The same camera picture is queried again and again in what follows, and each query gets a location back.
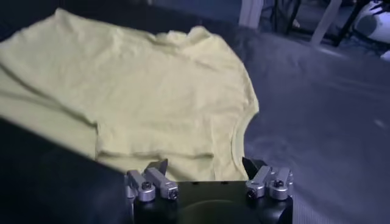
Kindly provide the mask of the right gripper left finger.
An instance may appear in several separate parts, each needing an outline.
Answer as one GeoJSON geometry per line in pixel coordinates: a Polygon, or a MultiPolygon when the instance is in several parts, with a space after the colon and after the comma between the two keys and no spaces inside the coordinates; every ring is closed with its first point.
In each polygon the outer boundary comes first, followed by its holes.
{"type": "Polygon", "coordinates": [[[129,170],[126,173],[126,194],[129,200],[137,199],[141,202],[152,202],[156,196],[167,200],[177,200],[179,185],[165,174],[168,160],[151,162],[141,173],[129,170]]]}

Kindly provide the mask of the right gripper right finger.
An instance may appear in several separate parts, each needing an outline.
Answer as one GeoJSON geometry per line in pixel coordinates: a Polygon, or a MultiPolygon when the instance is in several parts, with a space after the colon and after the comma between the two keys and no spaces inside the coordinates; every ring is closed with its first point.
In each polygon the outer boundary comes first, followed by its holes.
{"type": "Polygon", "coordinates": [[[242,157],[247,173],[246,194],[251,200],[269,197],[274,200],[286,200],[293,195],[293,173],[287,167],[272,167],[260,161],[260,165],[249,158],[242,157]]]}

